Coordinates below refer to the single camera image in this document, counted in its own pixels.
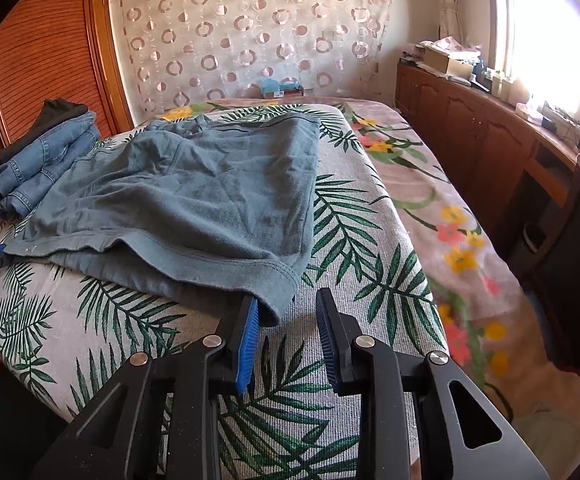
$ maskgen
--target black folded garment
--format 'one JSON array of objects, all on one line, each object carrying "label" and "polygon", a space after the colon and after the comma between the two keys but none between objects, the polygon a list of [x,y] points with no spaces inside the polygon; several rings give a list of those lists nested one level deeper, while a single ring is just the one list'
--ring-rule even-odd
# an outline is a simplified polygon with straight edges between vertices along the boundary
[{"label": "black folded garment", "polygon": [[0,151],[0,165],[8,162],[17,155],[23,148],[31,144],[33,140],[41,137],[46,131],[54,128],[68,119],[79,117],[88,111],[86,105],[70,103],[63,99],[46,99],[41,113],[28,132],[21,138],[15,140],[11,145]]}]

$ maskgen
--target window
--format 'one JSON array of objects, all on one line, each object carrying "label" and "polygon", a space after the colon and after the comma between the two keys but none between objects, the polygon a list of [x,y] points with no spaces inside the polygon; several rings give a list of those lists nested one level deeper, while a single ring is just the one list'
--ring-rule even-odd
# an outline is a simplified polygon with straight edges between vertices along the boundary
[{"label": "window", "polygon": [[[507,71],[522,78],[538,99],[580,122],[580,0],[499,1],[510,2],[514,27]],[[501,57],[498,48],[496,57]]]}]

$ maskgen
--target folded clothes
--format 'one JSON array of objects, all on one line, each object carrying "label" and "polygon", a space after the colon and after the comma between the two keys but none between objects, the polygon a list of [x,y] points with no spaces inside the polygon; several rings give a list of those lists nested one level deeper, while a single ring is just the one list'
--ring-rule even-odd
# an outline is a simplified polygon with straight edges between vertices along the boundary
[{"label": "folded clothes", "polygon": [[152,123],[73,164],[6,252],[188,305],[248,292],[276,324],[311,256],[318,138],[297,113]]},{"label": "folded clothes", "polygon": [[46,99],[35,122],[25,135],[0,150],[0,165],[8,162],[23,148],[41,137],[46,131],[69,119],[79,117],[88,111],[86,105],[70,103],[63,99]]},{"label": "folded clothes", "polygon": [[0,219],[26,216],[99,139],[94,112],[64,121],[0,166]]}]

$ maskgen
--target yellow flower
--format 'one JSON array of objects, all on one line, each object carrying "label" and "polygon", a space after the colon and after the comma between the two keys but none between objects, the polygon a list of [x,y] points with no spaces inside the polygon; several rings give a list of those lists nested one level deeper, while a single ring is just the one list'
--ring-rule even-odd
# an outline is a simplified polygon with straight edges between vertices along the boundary
[{"label": "yellow flower", "polygon": [[490,370],[498,377],[503,377],[510,367],[510,357],[507,352],[494,352],[490,359]]},{"label": "yellow flower", "polygon": [[463,214],[463,211],[458,206],[446,206],[441,209],[441,216],[443,219],[450,224],[461,225],[463,222],[467,222],[468,218]]},{"label": "yellow flower", "polygon": [[445,255],[445,262],[457,274],[462,270],[474,269],[476,267],[474,251],[464,251],[458,247],[453,247],[450,252]]},{"label": "yellow flower", "polygon": [[486,325],[485,334],[490,341],[498,341],[505,337],[507,334],[507,328],[504,324],[499,323],[498,321],[492,321]]},{"label": "yellow flower", "polygon": [[390,151],[391,146],[386,144],[385,142],[378,142],[373,146],[368,148],[369,152],[381,152],[381,153],[388,153]]},{"label": "yellow flower", "polygon": [[190,115],[192,115],[192,108],[190,106],[184,106],[182,108],[170,110],[167,114],[162,115],[161,119],[165,119],[166,121],[173,121],[175,119],[184,119],[186,117],[190,117]]},{"label": "yellow flower", "polygon": [[441,303],[437,307],[437,311],[439,313],[439,317],[441,318],[441,323],[444,325],[450,324],[453,322],[452,320],[452,307],[447,303]]},{"label": "yellow flower", "polygon": [[476,234],[474,231],[467,232],[467,238],[465,241],[467,241],[467,243],[472,247],[476,248],[483,247],[486,244],[486,241],[481,237],[481,235]]},{"label": "yellow flower", "polygon": [[359,117],[358,121],[359,121],[359,123],[365,124],[366,126],[376,126],[377,125],[377,121],[375,121],[374,119],[363,119],[362,117]]}]

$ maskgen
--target bed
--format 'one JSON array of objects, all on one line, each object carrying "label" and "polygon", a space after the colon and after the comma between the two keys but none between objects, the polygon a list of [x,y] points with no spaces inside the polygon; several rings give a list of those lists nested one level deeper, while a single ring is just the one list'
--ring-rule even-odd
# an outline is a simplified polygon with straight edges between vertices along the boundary
[{"label": "bed", "polygon": [[[548,361],[518,282],[396,111],[305,97],[218,100],[162,117],[261,121],[289,110],[322,123],[315,250],[281,325],[262,331],[254,395],[222,400],[225,471],[235,478],[309,471],[326,479],[355,469],[358,401],[335,399],[327,386],[311,313],[315,290],[330,286],[340,310],[395,349],[449,348],[551,477],[566,478],[580,460],[580,380]],[[104,139],[97,149],[141,131]],[[19,229],[4,226],[0,241]],[[56,266],[0,271],[0,360],[67,420],[129,354],[177,351],[211,333],[219,317]]]}]

